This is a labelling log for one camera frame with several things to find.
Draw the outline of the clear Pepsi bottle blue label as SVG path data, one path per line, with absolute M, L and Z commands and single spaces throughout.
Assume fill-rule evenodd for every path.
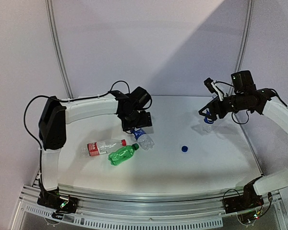
M 209 102 L 211 102 L 215 98 L 217 98 L 217 95 L 213 94 L 212 99 L 210 99 Z M 205 113 L 206 115 L 211 115 L 209 108 L 206 109 Z M 208 118 L 207 116 L 204 117 L 203 121 L 204 123 L 202 124 L 202 127 L 201 127 L 202 131 L 205 133 L 211 133 L 213 129 L 215 128 L 215 121 Z

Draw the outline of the clear bottle small blue label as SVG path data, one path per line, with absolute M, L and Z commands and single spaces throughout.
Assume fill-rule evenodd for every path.
M 132 129 L 131 133 L 142 149 L 149 150 L 155 145 L 150 136 L 142 128 Z

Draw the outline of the blue Pepsi bottle cap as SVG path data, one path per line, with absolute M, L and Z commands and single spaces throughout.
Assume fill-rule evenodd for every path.
M 181 147 L 181 151 L 182 152 L 187 152 L 188 151 L 188 147 L 187 146 L 182 146 Z

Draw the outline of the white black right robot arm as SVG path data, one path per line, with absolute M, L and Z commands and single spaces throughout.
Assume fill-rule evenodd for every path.
M 207 78 L 204 85 L 216 94 L 205 107 L 199 110 L 206 123 L 211 124 L 217 119 L 223 119 L 227 114 L 236 114 L 239 111 L 247 113 L 257 112 L 263 115 L 288 134 L 288 105 L 280 98 L 274 89 L 257 89 L 248 70 L 239 71 L 231 75 L 234 93 L 226 96 L 217 81 Z M 243 194 L 234 197 L 224 197 L 223 204 L 226 213 L 239 212 L 263 205 L 262 196 L 272 191 L 288 187 L 288 169 L 258 177 L 247 183 Z

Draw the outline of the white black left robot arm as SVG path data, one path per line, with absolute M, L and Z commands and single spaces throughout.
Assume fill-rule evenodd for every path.
M 117 115 L 123 131 L 151 127 L 151 115 L 147 111 L 151 104 L 151 95 L 142 87 L 126 94 L 110 90 L 102 95 L 76 99 L 48 97 L 38 123 L 42 142 L 40 181 L 46 190 L 43 200 L 51 208 L 57 208 L 62 203 L 61 196 L 54 190 L 58 188 L 59 155 L 67 140 L 68 124 L 100 115 Z

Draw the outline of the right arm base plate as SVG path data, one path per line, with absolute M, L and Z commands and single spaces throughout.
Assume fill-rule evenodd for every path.
M 225 196 L 222 202 L 226 214 L 264 206 L 264 200 L 261 195 L 249 192 L 244 192 L 242 195 Z

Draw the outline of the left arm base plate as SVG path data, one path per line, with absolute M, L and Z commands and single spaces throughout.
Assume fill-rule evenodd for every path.
M 53 209 L 55 214 L 74 214 L 78 203 L 78 198 L 60 195 L 57 190 L 41 191 L 37 200 L 38 205 Z

